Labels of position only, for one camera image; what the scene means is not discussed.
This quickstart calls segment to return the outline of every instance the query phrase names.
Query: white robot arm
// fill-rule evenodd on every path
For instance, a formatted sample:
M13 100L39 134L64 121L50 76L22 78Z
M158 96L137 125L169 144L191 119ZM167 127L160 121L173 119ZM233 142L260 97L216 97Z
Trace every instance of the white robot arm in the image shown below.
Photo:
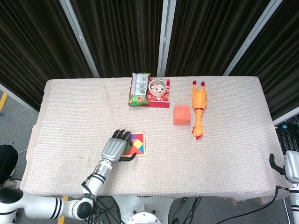
M131 144L128 136L130 132L117 130L114 132L102 151L102 160L97 164L94 171L82 183L83 199L65 201L61 198L35 196L20 189L3 187L0 188L0 224L11 224L15 213L23 208L27 217L40 219L56 219L61 216L83 220L90 216L93 203L96 200L112 164L118 161L131 161L131 157L122 157L127 144Z
M270 165L281 175L285 175L292 184L289 188L292 213L295 224L299 224L299 152L288 150L283 152L285 158L284 168L275 164L274 155L270 154Z

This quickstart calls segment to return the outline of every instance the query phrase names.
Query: green snack bag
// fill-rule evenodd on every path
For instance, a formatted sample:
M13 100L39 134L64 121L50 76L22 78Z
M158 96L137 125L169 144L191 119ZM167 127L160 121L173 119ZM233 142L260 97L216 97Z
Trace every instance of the green snack bag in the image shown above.
M150 73L132 73L131 93L129 98L129 105L140 106L148 105L147 88Z

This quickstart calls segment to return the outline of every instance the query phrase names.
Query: robot finger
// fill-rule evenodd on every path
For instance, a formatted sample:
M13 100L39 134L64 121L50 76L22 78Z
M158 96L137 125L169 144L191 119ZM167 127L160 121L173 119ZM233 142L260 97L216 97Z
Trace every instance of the robot finger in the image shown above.
M122 129L119 133L118 133L118 135L116 136L116 138L117 139L120 139L121 138L121 136L122 136L122 134L125 132L125 129Z
M126 138L128 137L129 134L131 134L131 132L124 133L121 139L126 140Z
M130 146L132 146L132 145L133 145L133 142L132 142L132 140L131 140L131 139L127 139L126 141L127 141L126 145L127 145L127 144L129 144Z
M114 132L114 134L112 135L112 138L116 138L116 136L117 136L117 134L118 134L119 131L120 131L119 129L116 130L116 131Z
M137 153L133 153L133 155L131 157L122 157L121 161L124 161L124 162L132 161L136 155L137 155Z

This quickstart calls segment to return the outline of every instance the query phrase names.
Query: cable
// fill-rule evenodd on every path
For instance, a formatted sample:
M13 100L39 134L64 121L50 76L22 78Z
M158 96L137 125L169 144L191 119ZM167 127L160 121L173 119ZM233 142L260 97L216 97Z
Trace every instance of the cable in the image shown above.
M190 221L189 221L189 224L192 223L192 220L193 220L193 217L194 217L194 212L196 211L196 209L197 209L197 207L198 207L198 205L199 205L201 199L202 199L202 197L196 197L196 198L195 198L195 200L194 200L194 202L193 202L193 204L192 204L192 208L191 208L191 210L189 211L188 215L186 216L185 220L183 221L183 224L186 224L186 222L187 222L187 220L188 220L189 218L191 218Z
M171 221L171 224L173 224L174 218L175 218L177 212L178 212L180 209L181 209L181 207L179 207L178 210L174 213L173 218L172 218L172 221Z
M110 198L113 200L113 204L111 205L111 207L107 207L101 200L103 200L104 198ZM112 210L114 207L116 207L116 214L117 214L117 218L111 213L110 210ZM115 199L111 196L98 196L96 197L95 203L93 205L93 210L87 220L88 224L93 224L95 221L96 217L99 217L100 215L105 214L109 224L111 224L111 220L109 218L109 215L112 216L112 218L118 223L118 224L126 224L124 221L122 221L121 219L121 212L120 212L120 208L117 204L117 202L115 201Z
M224 219L224 220L222 220L222 221L220 221L220 222L217 222L216 224L223 223L223 222L228 221L228 220L233 219L233 218L238 218L238 217L241 217L241 216L249 215L249 214L251 214L251 213L254 213L254 212L257 212L257 211L260 211L260 210L262 210L262 209L267 208L267 207L270 206L270 205L274 202L274 200L276 199L277 194L278 194L278 190L279 190L279 189L281 189L281 187L280 187L280 186L276 186L276 188L275 188L275 196L274 196L274 198L272 199L272 201L271 201L269 204L267 204L266 206L264 206L264 207L262 207L262 208L259 208L259 209L257 209L257 210L251 211L251 212L244 213L244 214L242 214L242 215L238 215L238 216L233 216L233 217L230 217L230 218L226 218L226 219Z
M21 153L23 153L23 152L26 152L26 151L27 151L27 149L26 149L26 150L23 150L23 151L21 151L21 152L19 152L18 155L21 154Z

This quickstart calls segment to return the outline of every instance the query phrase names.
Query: yellow rubber chicken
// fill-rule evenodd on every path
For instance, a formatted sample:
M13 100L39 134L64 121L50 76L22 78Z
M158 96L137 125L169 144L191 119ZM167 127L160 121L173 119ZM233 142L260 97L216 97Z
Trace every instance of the yellow rubber chicken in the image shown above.
M192 107L196 113L196 121L192 134L196 137L196 139L199 139L203 133L201 117L204 109L206 108L206 102L205 82L202 81L201 89L196 90L196 80L194 80L192 85Z

